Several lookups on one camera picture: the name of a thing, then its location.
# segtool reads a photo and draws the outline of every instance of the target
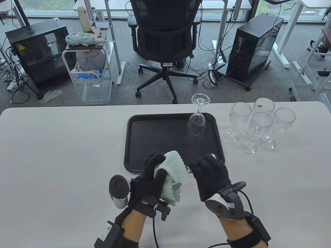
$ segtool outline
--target light green cloth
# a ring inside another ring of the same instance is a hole
[[[165,161],[155,168],[154,177],[160,169],[164,169],[168,173],[161,199],[175,206],[180,201],[180,187],[187,182],[186,166],[177,151],[170,151],[165,154]]]

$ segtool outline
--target sleeve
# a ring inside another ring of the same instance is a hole
[[[121,239],[118,245],[118,248],[138,248],[138,247],[139,247],[139,243],[133,242],[124,237]]]

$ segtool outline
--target chair leg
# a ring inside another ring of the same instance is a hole
[[[153,72],[156,72],[156,73],[162,71],[162,68],[160,68],[160,67],[149,66],[149,65],[145,65],[145,64],[140,64],[139,68],[144,68],[146,70],[153,71]]]
[[[194,74],[186,74],[185,72],[181,72],[181,71],[168,71],[169,76],[175,76],[175,77],[190,77],[190,78],[197,78],[197,75]]]
[[[162,78],[162,71],[158,72],[157,74],[155,74],[153,77],[151,77],[150,79],[148,79],[145,83],[143,83],[142,85],[140,85],[137,88],[137,92],[139,92],[142,88],[145,88],[146,86],[150,85],[151,83],[155,82],[156,80]]]
[[[171,93],[172,93],[172,95],[173,95],[173,101],[172,101],[172,102],[176,101],[176,100],[177,100],[177,96],[176,96],[175,90],[173,89],[173,86],[172,86],[172,83],[171,83],[171,81],[170,81],[170,78],[169,78],[168,73],[165,73],[165,74],[163,75],[163,79],[164,79],[164,80],[166,81],[166,83],[168,84],[168,87],[169,87],[169,89],[170,89],[170,91],[171,91]]]

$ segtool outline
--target office chair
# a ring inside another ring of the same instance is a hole
[[[178,60],[188,56],[193,58],[197,25],[200,24],[200,16],[197,12],[202,0],[130,0],[130,2],[133,13],[129,14],[127,22],[132,32],[133,50],[142,58],[160,62],[161,65],[161,67],[139,65],[139,74],[143,73],[144,68],[156,72],[156,75],[137,88],[136,97],[141,97],[141,89],[162,78],[167,82],[173,95],[172,103],[177,104],[177,96],[169,76],[194,78],[193,84],[198,84],[198,79],[197,75],[173,71],[169,68]]]

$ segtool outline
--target label sticker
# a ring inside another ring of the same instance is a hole
[[[108,222],[106,223],[105,227],[102,229],[102,232],[99,235],[99,239],[101,239],[102,241],[105,241],[110,229],[112,228],[111,224],[109,224]]]

